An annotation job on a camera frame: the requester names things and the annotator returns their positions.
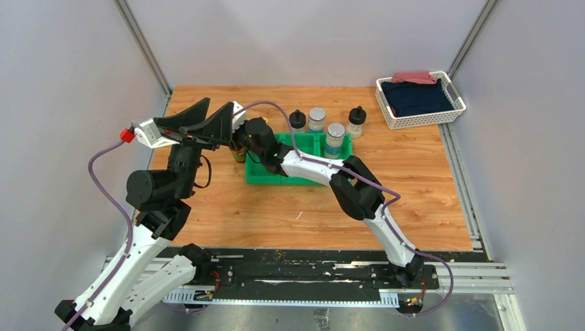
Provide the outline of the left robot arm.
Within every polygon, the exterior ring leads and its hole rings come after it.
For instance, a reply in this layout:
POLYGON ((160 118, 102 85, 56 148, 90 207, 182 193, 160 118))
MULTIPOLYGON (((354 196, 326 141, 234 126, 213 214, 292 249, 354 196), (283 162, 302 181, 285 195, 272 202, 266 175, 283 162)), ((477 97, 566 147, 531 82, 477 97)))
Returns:
POLYGON ((55 314, 66 330, 130 330, 166 295, 191 281, 205 284, 211 276, 210 256, 199 246, 184 246, 148 279, 142 274, 167 248, 187 222, 187 200, 197 189, 197 170, 207 162, 203 150, 230 143, 241 122, 235 101, 209 114, 209 98, 169 117, 136 121, 121 134, 121 142, 157 149, 170 147, 163 170, 136 170, 126 182, 126 201, 137 210, 128 219, 128 235, 111 262, 76 299, 63 300, 55 314))

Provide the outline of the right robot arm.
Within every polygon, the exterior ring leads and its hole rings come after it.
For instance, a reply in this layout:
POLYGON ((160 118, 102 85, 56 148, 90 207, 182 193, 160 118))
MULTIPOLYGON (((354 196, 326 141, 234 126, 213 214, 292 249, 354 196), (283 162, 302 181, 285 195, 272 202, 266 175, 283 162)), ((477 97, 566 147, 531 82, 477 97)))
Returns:
POLYGON ((235 119, 232 126, 233 145, 256 155, 269 173, 330 188, 343 212, 366 224, 382 244, 398 285, 411 288, 420 281, 424 259, 399 229, 381 183, 360 158, 325 159, 302 152, 294 143, 278 141, 261 117, 235 119))

